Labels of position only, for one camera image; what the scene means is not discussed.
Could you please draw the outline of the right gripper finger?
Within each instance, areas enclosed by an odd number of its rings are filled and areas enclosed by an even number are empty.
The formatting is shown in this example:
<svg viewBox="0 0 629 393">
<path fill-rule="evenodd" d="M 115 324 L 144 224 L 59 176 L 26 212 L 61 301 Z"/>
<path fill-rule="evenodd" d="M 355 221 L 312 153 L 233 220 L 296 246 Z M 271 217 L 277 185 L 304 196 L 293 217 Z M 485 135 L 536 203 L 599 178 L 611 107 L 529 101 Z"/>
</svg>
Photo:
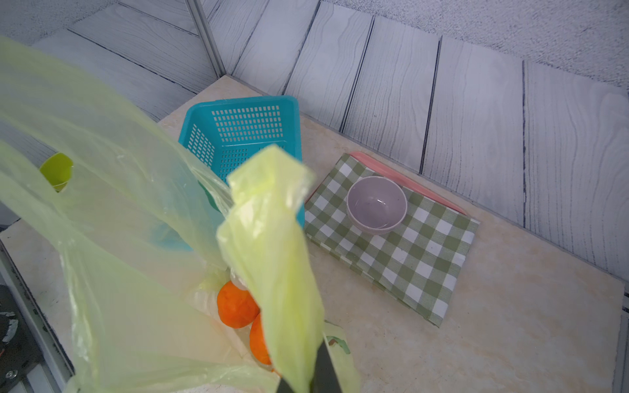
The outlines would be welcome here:
<svg viewBox="0 0 629 393">
<path fill-rule="evenodd" d="M 314 376 L 310 382 L 309 393 L 341 393 L 342 388 L 334 370 L 332 358 L 326 340 L 323 340 L 314 367 Z"/>
</svg>

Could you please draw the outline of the orange fruit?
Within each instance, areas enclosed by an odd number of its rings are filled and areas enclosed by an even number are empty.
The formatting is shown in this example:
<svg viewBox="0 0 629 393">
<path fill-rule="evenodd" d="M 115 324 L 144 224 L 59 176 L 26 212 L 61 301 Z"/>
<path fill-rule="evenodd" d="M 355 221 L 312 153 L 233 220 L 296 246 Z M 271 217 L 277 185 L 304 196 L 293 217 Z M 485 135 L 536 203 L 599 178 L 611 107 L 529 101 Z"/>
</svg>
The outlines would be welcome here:
<svg viewBox="0 0 629 393">
<path fill-rule="evenodd" d="M 265 344 L 264 332 L 261 322 L 261 314 L 258 314 L 252 323 L 249 334 L 249 346 L 252 355 L 263 365 L 272 365 L 270 354 Z"/>
<path fill-rule="evenodd" d="M 252 324 L 260 314 L 260 308 L 247 290 L 228 281 L 217 296 L 219 318 L 230 328 L 240 329 Z"/>
</svg>

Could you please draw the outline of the yellow-green plastic bag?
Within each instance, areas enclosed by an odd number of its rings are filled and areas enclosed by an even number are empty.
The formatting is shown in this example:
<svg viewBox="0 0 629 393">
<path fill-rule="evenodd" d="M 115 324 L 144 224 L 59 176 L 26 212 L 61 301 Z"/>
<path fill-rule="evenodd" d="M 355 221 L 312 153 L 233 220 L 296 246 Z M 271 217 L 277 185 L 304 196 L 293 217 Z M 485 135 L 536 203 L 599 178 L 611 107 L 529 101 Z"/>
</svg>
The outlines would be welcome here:
<svg viewBox="0 0 629 393">
<path fill-rule="evenodd" d="M 326 340 L 342 392 L 360 391 L 345 332 L 324 305 L 297 221 L 315 173 L 266 147 L 222 181 L 137 106 L 73 65 L 1 40 L 1 121 L 74 162 L 58 193 L 1 145 L 1 200 L 61 257 L 75 373 L 69 392 L 177 392 L 203 385 L 309 392 Z M 219 318 L 228 281 L 260 308 Z"/>
</svg>

